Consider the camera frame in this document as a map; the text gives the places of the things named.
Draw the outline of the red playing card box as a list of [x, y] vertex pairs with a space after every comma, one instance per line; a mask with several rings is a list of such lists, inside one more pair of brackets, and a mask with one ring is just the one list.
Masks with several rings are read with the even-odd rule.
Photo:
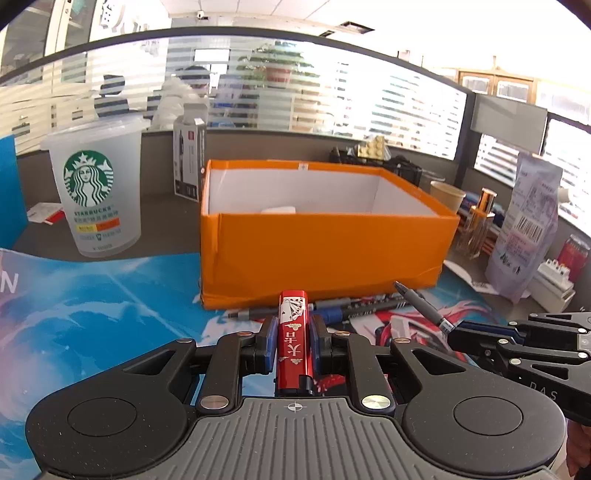
[[277, 329], [276, 394], [283, 397], [314, 395], [310, 312], [304, 290], [286, 290], [280, 304], [289, 307], [279, 316]]

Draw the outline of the black marker pen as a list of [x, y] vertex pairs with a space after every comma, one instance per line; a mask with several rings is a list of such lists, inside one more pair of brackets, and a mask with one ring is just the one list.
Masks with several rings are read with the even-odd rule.
[[425, 319], [436, 325], [445, 336], [448, 336], [454, 330], [455, 326], [416, 290], [410, 289], [398, 281], [394, 282], [394, 288]]

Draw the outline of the white power bank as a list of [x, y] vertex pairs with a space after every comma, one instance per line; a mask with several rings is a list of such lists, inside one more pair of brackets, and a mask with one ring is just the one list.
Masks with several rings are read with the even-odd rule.
[[260, 211], [261, 214], [296, 214], [297, 209], [294, 206], [280, 206], [280, 207], [272, 207], [266, 208]]

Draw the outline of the blue capped black pen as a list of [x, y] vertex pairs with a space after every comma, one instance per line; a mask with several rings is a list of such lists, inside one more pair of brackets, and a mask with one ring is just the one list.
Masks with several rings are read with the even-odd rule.
[[381, 311], [398, 309], [408, 305], [405, 299], [391, 299], [389, 301], [353, 306], [336, 306], [315, 310], [315, 316], [321, 317], [325, 325], [342, 323], [356, 317], [372, 315]]

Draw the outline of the grey black pen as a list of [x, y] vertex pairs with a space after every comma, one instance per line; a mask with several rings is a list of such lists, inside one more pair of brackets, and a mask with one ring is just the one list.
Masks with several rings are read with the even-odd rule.
[[[342, 307], [342, 306], [349, 306], [351, 305], [353, 300], [351, 298], [338, 298], [338, 299], [331, 299], [331, 300], [322, 300], [315, 303], [308, 304], [308, 311], [313, 311], [315, 309], [320, 308], [331, 308], [331, 307]], [[236, 319], [240, 321], [246, 320], [259, 320], [263, 319], [267, 316], [280, 316], [280, 313], [283, 310], [290, 313], [290, 308], [285, 307], [283, 308], [283, 304], [274, 308], [274, 307], [256, 307], [256, 308], [249, 308], [249, 309], [242, 309], [236, 311], [226, 311], [224, 316], [226, 318]]]

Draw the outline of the white circuit breaker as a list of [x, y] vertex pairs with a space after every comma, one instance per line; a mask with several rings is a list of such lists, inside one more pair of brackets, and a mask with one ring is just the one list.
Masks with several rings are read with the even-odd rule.
[[528, 291], [547, 312], [564, 312], [576, 293], [569, 276], [570, 269], [567, 266], [556, 259], [547, 259], [539, 265]]

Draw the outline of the red drink can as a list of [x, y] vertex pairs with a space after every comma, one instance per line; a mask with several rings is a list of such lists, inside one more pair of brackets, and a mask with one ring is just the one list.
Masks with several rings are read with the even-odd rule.
[[570, 271], [569, 280], [575, 283], [584, 269], [590, 255], [590, 245], [577, 235], [570, 235], [565, 241], [559, 255], [560, 265]]

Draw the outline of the purple white plastic pouch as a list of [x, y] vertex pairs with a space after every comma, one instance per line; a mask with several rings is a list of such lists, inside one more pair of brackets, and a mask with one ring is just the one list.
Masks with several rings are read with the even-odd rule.
[[516, 304], [544, 260], [558, 227], [563, 170], [534, 154], [518, 155], [515, 185], [485, 276]]

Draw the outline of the gold perfume bottle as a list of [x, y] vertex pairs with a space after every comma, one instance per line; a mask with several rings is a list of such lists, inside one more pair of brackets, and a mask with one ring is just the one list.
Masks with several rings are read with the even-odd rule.
[[475, 259], [480, 255], [495, 217], [493, 206], [496, 196], [493, 190], [483, 188], [478, 202], [469, 211], [457, 245], [459, 252], [467, 259]]

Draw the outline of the beige paper cup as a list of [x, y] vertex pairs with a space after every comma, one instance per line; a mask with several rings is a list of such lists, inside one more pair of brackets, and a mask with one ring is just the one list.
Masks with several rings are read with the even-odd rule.
[[466, 197], [466, 192], [442, 181], [431, 181], [430, 194], [448, 207], [452, 212], [457, 213], [463, 200]]

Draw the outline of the black mesh desk organizer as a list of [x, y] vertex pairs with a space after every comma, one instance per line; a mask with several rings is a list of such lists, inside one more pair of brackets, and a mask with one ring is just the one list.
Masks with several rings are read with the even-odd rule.
[[366, 157], [358, 157], [353, 149], [343, 150], [337, 147], [332, 148], [329, 153], [329, 162], [335, 164], [349, 164], [367, 167], [379, 167], [398, 175], [413, 185], [419, 187], [423, 169], [409, 161], [403, 155], [397, 155], [389, 160], [377, 160]]

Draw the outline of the yellow toy brick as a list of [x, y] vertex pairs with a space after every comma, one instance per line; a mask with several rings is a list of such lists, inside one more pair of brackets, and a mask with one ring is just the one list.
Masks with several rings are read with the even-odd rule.
[[367, 139], [356, 145], [356, 157], [376, 161], [389, 161], [391, 153], [382, 135]]

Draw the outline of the black pen box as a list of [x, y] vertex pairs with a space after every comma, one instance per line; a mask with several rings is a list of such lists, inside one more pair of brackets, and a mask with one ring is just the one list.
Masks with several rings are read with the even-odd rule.
[[205, 104], [185, 103], [173, 123], [174, 194], [195, 202], [204, 183], [207, 117]]

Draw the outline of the red white paper leaflet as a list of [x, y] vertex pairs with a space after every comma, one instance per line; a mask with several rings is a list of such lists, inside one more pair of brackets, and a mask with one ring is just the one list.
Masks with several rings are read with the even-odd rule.
[[65, 213], [60, 203], [39, 202], [27, 211], [30, 223], [53, 225], [64, 218]]

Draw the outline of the blue paper bag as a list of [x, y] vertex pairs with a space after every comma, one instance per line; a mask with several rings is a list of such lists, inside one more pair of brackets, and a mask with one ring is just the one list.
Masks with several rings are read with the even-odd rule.
[[28, 225], [15, 140], [0, 140], [0, 247], [11, 249]]

